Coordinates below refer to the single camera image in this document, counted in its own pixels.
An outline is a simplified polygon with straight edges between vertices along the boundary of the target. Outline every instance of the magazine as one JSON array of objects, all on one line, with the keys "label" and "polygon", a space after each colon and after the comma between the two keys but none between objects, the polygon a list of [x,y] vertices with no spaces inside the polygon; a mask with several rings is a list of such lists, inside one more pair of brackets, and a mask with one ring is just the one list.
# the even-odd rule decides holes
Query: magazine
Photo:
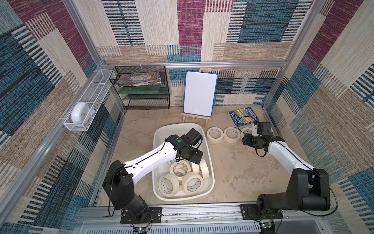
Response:
[{"label": "magazine", "polygon": [[234,121],[235,126],[238,127],[258,121],[257,115],[250,107],[229,111],[229,116]]},{"label": "magazine", "polygon": [[153,85],[161,84],[161,77],[159,72],[143,72],[122,74],[117,84],[119,86],[139,86],[139,85]]}]

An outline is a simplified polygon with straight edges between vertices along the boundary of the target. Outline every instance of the white alarm clock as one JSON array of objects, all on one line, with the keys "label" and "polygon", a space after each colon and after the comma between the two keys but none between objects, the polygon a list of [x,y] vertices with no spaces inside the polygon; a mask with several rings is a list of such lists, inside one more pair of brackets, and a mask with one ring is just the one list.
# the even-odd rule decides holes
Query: white alarm clock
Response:
[{"label": "white alarm clock", "polygon": [[87,122],[93,114],[95,114],[95,110],[89,104],[80,101],[71,111],[70,117],[73,123],[82,124],[83,121]]}]

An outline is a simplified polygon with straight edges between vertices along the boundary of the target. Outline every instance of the beige floor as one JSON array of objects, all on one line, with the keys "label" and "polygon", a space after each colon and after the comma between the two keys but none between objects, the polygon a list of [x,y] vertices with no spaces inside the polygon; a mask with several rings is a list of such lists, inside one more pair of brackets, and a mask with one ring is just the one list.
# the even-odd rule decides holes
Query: beige floor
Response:
[{"label": "beige floor", "polygon": [[[234,127],[233,121],[227,115],[230,110],[244,106],[214,107],[212,119],[208,128]],[[260,121],[265,121],[260,107],[253,107]],[[128,111],[122,126],[117,146],[114,150],[112,162],[121,162],[137,158],[152,150],[153,135],[155,131],[165,125],[181,123],[182,108],[170,110],[131,110]],[[205,120],[186,117],[186,122],[197,123],[203,127]],[[271,155],[261,158],[251,147],[241,142],[229,144],[222,142],[211,144],[208,142],[212,158],[215,185],[208,195],[187,200],[182,203],[214,203],[214,202],[240,202],[255,201],[259,194],[284,192],[287,188],[290,175]],[[152,173],[144,176],[136,185],[135,192],[147,204],[173,204],[159,200],[152,190]],[[107,206],[108,196],[102,192],[98,206]]]}]

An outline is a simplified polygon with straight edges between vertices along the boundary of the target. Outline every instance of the white plastic bin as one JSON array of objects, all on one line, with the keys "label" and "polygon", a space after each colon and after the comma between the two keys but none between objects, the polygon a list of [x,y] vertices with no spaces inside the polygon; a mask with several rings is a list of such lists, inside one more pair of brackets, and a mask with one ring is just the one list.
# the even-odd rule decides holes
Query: white plastic bin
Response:
[{"label": "white plastic bin", "polygon": [[208,165],[209,179],[204,180],[203,188],[196,194],[188,195],[184,191],[179,191],[170,198],[163,197],[159,191],[158,181],[161,176],[165,175],[166,173],[170,171],[170,166],[167,163],[164,163],[152,171],[153,192],[156,195],[156,197],[158,197],[159,199],[163,201],[185,201],[189,199],[202,197],[210,193],[214,187],[214,173],[213,173],[212,160],[210,157],[208,143],[206,142],[204,130],[200,125],[185,123],[185,124],[172,124],[172,125],[160,127],[154,133],[153,148],[156,148],[157,146],[162,144],[165,141],[165,138],[169,137],[170,135],[177,134],[178,136],[181,137],[183,134],[187,134],[187,132],[190,131],[191,128],[194,128],[196,131],[198,131],[204,138],[202,144],[199,147],[199,150],[203,152],[202,158],[205,159],[206,164]]}]

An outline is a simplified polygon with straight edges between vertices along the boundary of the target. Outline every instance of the white wire basket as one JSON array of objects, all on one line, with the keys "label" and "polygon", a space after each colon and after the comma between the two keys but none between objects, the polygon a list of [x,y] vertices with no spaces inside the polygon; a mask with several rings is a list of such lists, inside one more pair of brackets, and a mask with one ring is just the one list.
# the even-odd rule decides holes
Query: white wire basket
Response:
[{"label": "white wire basket", "polygon": [[69,129],[69,131],[87,131],[89,129],[97,111],[100,108],[100,105],[105,98],[105,95],[111,86],[109,79],[115,78],[111,78],[111,76],[114,76],[112,70],[100,70],[100,72],[98,72],[92,79],[91,83],[88,85],[78,102],[86,102],[91,107],[89,113],[92,111],[92,109],[95,111],[95,113],[89,117],[87,115],[81,124],[73,123],[71,120],[71,113],[69,113],[69,116],[64,121],[64,125],[67,129]]}]

